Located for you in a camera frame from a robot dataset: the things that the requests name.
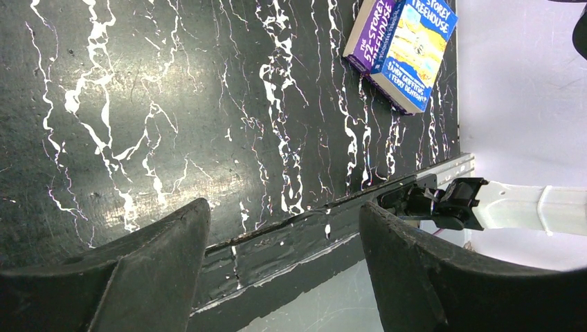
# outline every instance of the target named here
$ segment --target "scratch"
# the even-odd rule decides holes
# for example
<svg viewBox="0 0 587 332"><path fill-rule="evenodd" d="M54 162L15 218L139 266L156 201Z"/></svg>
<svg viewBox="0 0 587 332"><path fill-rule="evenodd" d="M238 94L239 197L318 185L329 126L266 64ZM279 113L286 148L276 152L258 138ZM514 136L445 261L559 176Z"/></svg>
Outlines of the scratch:
<svg viewBox="0 0 587 332"><path fill-rule="evenodd" d="M134 76L134 82L132 82L132 88L130 89L130 103L132 104L132 92L134 91L134 87L136 86L136 78L138 77L138 74L141 72L141 64L143 63L143 59L140 59L138 61L138 69L136 71L136 75Z"/></svg>
<svg viewBox="0 0 587 332"><path fill-rule="evenodd" d="M299 64L301 64L301 65L302 65L302 67L304 67L304 69L305 69L306 71L309 71L309 70L308 70L308 68L306 68L306 66L304 66L304 64L303 64L303 63L302 63L302 62L301 62L301 61L298 59L298 57L296 57L296 56L294 55L294 56L293 56L293 58L294 58L294 59L296 59L296 61L298 61L298 63L299 63Z"/></svg>
<svg viewBox="0 0 587 332"><path fill-rule="evenodd" d="M582 80L582 79L583 79L582 77L581 77L581 78L577 78L577 79L576 79L576 80L574 80L574 81L571 81L571 82L569 82L569 83L567 83L567 84L565 84L565 85L563 85L563 86L560 86L560 87L559 87L559 90L562 90L562 89L566 88L567 86L573 85L574 83L577 83L578 81L580 81L580 80Z"/></svg>
<svg viewBox="0 0 587 332"><path fill-rule="evenodd" d="M332 316L334 316L334 315L335 315L335 314L337 314L337 313L340 313L340 312L342 312L342 311L347 311L347 310L367 310L367 311L375 311L375 310L377 310L377 308L356 307L356 308L342 308L342 309L339 309L339 310L336 310L336 311L332 311L331 313L328 313L327 315L324 315L324 316L323 316L321 319L319 319L319 320L315 321L314 323L312 323L312 324L311 324L310 326L308 326L308 327L307 327L307 328L306 328L304 331L309 331L309 330L310 330L310 328L312 328L314 325L316 325L316 324L320 323L320 322L321 322L321 321L323 321L325 318L329 318L329 319L328 319L328 321L326 321L326 322L329 322L330 320L332 320L332 318L333 318Z"/></svg>

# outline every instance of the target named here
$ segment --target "black marble surface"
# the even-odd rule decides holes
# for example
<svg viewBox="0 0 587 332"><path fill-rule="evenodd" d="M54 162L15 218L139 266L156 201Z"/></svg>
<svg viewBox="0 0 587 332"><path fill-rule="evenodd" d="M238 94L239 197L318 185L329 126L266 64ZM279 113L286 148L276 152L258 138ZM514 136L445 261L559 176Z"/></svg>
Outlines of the black marble surface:
<svg viewBox="0 0 587 332"><path fill-rule="evenodd" d="M458 156L455 35L428 112L401 116L341 59L358 8L0 0L0 266L197 197L212 245Z"/></svg>

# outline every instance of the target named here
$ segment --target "white plastic part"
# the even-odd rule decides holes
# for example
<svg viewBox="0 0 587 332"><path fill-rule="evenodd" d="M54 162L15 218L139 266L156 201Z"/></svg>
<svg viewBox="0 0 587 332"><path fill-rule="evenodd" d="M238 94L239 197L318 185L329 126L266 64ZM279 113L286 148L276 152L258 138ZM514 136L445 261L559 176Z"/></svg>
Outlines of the white plastic part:
<svg viewBox="0 0 587 332"><path fill-rule="evenodd" d="M483 228L529 228L587 235L587 188L533 187L489 182L475 197Z"/></svg>

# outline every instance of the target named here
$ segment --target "book cover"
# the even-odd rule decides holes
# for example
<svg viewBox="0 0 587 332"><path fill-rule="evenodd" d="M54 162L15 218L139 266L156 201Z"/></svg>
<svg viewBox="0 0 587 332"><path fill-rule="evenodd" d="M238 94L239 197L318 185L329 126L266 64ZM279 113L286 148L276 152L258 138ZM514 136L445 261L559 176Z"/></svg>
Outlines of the book cover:
<svg viewBox="0 0 587 332"><path fill-rule="evenodd" d="M426 111L457 21L443 0L401 0L395 5L371 80L406 113Z"/></svg>
<svg viewBox="0 0 587 332"><path fill-rule="evenodd" d="M395 0L365 0L345 46L345 57L361 74L369 74L387 31Z"/></svg>

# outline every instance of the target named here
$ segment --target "book title text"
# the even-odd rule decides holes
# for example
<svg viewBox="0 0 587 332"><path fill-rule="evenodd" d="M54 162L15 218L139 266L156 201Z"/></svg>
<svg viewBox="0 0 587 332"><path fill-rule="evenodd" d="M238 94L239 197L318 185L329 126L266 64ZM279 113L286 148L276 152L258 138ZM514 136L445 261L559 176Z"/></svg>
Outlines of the book title text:
<svg viewBox="0 0 587 332"><path fill-rule="evenodd" d="M449 33L446 20L451 16L451 11L444 4L438 0L412 0L412 6L440 31Z"/></svg>
<svg viewBox="0 0 587 332"><path fill-rule="evenodd" d="M385 3L382 0L378 0L375 4L375 10L373 12L373 19L369 25L368 40L363 38L361 40L361 50L363 51L363 57L365 60L373 63L381 41L387 30L388 17L391 13L392 6L389 3Z"/></svg>

